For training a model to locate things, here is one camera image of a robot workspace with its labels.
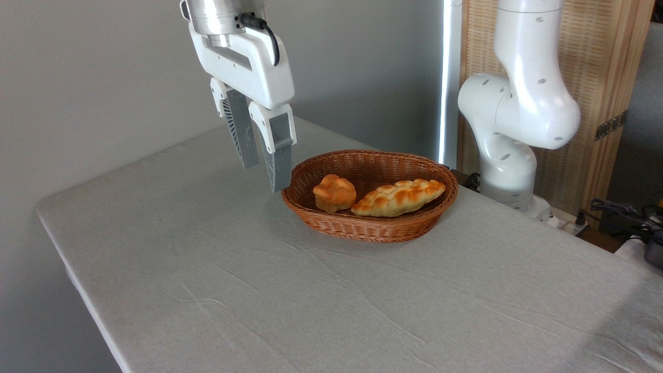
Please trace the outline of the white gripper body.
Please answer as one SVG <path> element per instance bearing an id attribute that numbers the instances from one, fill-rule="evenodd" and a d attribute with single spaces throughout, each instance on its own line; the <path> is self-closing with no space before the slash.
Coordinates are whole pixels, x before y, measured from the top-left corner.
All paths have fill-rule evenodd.
<path id="1" fill-rule="evenodd" d="M 289 103 L 295 95 L 288 54 L 277 36 L 280 59 L 274 66 L 270 36 L 255 29 L 229 35 L 228 47 L 215 47 L 189 24 L 190 35 L 202 68 L 231 88 L 268 109 Z"/>

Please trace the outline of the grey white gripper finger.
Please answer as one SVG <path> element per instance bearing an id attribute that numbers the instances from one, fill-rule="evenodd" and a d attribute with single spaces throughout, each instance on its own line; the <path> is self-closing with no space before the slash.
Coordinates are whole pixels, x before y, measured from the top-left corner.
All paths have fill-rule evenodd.
<path id="1" fill-rule="evenodd" d="M 291 184 L 291 146 L 297 143 L 292 108 L 285 104 L 267 109 L 251 102 L 249 113 L 260 132 L 271 189 L 279 193 Z"/>
<path id="2" fill-rule="evenodd" d="M 228 87 L 218 78 L 211 78 L 214 104 L 220 118 L 226 121 L 242 168 L 258 165 L 258 153 L 255 135 L 247 104 L 247 98 L 241 92 Z"/>

